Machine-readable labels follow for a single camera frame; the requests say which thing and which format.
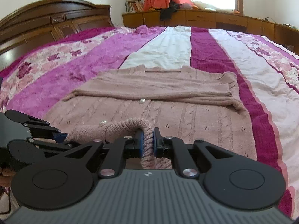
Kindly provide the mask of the row of books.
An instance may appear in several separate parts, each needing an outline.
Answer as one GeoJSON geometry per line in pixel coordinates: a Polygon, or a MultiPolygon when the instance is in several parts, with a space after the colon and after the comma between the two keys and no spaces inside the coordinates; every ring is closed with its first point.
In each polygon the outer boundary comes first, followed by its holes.
{"type": "Polygon", "coordinates": [[[127,13],[143,12],[143,0],[126,0],[125,3],[127,13]]]}

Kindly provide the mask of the black garment on cabinet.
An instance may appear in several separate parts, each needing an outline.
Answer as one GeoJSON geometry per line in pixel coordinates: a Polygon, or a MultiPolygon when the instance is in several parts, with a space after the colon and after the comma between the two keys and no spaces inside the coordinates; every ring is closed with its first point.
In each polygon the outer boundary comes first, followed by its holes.
{"type": "Polygon", "coordinates": [[[173,0],[170,0],[169,6],[166,9],[160,10],[160,21],[166,21],[171,19],[172,14],[177,12],[180,9],[180,4],[176,3],[173,0]]]}

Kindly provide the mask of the dark wooden headboard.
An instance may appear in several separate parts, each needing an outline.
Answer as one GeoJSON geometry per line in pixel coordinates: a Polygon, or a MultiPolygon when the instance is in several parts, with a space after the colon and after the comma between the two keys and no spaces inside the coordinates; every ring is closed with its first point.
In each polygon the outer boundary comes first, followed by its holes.
{"type": "Polygon", "coordinates": [[[109,5],[84,0],[42,0],[1,20],[1,69],[47,43],[84,30],[112,27],[109,5]]]}

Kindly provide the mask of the pink knitted cardigan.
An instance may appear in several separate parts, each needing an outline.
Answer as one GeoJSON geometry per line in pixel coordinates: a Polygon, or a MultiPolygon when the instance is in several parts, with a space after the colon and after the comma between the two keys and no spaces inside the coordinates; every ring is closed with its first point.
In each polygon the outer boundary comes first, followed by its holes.
{"type": "Polygon", "coordinates": [[[100,72],[57,102],[45,119],[78,143],[113,142],[142,129],[144,169],[171,167],[168,159],[154,157],[154,128],[187,144],[202,138],[257,158],[250,115],[232,72],[144,65],[100,72]]]}

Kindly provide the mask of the pink plush toy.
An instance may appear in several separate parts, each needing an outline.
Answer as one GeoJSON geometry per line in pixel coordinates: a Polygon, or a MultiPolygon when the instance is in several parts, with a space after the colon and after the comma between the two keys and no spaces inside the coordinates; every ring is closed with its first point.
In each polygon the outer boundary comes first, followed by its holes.
{"type": "Polygon", "coordinates": [[[182,3],[180,4],[180,9],[183,9],[183,10],[192,10],[193,9],[193,6],[189,3],[182,3]]]}

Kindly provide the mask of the long wooden low cabinet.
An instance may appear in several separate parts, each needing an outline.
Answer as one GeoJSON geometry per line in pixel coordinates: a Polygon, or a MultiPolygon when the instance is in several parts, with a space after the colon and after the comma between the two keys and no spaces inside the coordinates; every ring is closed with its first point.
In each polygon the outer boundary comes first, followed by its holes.
{"type": "Polygon", "coordinates": [[[148,27],[182,25],[263,35],[298,54],[297,29],[258,18],[203,10],[179,10],[165,21],[160,21],[160,11],[127,13],[123,14],[122,18],[124,26],[130,28],[141,25],[148,27]]]}

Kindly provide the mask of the pink purple striped bedspread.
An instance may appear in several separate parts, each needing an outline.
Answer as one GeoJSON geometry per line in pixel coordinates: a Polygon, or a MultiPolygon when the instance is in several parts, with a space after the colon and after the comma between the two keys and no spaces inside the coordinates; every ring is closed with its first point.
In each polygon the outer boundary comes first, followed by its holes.
{"type": "Polygon", "coordinates": [[[1,78],[1,112],[14,109],[48,119],[63,131],[142,117],[185,142],[201,137],[268,164],[286,182],[279,209],[298,217],[298,55],[268,37],[189,26],[91,29],[34,50],[1,78]],[[227,109],[183,104],[164,110],[145,100],[138,100],[142,111],[136,112],[132,101],[109,110],[107,100],[83,106],[78,98],[61,116],[52,114],[55,104],[98,73],[139,65],[175,69],[191,78],[235,74],[251,123],[230,130],[227,109]],[[74,115],[80,108],[83,113],[74,115]]]}

